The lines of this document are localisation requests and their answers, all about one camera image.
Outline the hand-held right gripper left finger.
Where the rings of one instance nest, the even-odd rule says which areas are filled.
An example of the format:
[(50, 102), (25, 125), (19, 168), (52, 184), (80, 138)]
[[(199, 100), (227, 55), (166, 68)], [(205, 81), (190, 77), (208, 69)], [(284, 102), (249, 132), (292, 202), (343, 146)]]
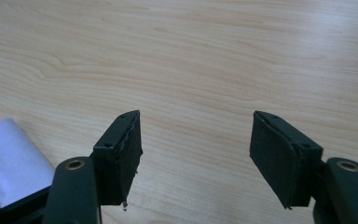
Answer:
[(127, 201), (142, 154), (140, 111), (119, 115), (90, 155), (100, 205), (121, 205)]

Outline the white cloth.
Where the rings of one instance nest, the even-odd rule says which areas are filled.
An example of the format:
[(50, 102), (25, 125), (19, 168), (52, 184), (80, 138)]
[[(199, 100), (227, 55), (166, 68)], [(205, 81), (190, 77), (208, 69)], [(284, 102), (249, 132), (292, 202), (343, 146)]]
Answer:
[(51, 185), (54, 168), (13, 119), (0, 121), (0, 207)]

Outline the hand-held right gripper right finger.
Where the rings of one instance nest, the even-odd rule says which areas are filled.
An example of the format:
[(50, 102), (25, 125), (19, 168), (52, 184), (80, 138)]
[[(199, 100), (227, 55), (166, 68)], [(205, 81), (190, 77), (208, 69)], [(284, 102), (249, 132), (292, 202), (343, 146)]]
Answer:
[(254, 112), (250, 157), (284, 208), (308, 206), (323, 148), (284, 119)]

